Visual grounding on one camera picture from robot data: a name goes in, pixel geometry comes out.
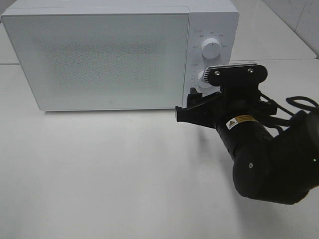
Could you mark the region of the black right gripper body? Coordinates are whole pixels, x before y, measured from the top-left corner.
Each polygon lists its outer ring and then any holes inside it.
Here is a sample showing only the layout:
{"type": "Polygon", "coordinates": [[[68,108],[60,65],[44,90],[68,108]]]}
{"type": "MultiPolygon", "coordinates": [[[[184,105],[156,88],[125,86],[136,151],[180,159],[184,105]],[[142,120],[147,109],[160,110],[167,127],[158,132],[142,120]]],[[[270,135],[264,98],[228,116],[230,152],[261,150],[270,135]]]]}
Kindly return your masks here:
{"type": "Polygon", "coordinates": [[[220,88],[220,94],[213,101],[211,110],[215,128],[226,126],[232,118],[250,118],[269,128],[278,128],[272,119],[278,105],[262,94],[257,85],[220,88]]]}

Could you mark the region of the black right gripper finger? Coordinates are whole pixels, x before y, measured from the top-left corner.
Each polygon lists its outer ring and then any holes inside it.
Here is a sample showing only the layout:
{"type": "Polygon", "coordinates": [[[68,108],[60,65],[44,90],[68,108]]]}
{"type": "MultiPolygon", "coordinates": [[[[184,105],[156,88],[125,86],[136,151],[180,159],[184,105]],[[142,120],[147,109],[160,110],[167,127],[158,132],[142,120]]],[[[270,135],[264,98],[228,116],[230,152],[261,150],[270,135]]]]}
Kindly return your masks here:
{"type": "Polygon", "coordinates": [[[175,107],[175,118],[177,122],[186,122],[207,128],[216,128],[216,119],[211,109],[212,104],[220,98],[221,93],[216,92],[208,96],[203,96],[202,103],[194,108],[175,107]]]}
{"type": "Polygon", "coordinates": [[[190,92],[187,95],[187,108],[194,108],[201,105],[203,94],[199,93],[196,88],[190,88],[190,92]]]}

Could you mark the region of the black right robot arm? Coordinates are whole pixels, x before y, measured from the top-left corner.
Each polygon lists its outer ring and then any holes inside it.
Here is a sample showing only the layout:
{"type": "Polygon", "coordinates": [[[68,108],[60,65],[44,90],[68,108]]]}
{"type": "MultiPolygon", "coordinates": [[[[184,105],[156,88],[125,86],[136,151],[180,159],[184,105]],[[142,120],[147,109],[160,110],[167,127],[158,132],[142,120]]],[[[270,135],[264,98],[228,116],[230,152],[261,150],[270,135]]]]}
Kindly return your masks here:
{"type": "Polygon", "coordinates": [[[233,160],[233,181],[246,198],[292,205],[319,185],[319,106],[307,97],[290,97],[299,109],[276,117],[280,106],[257,87],[209,96],[191,90],[176,120],[217,131],[233,160]]]}

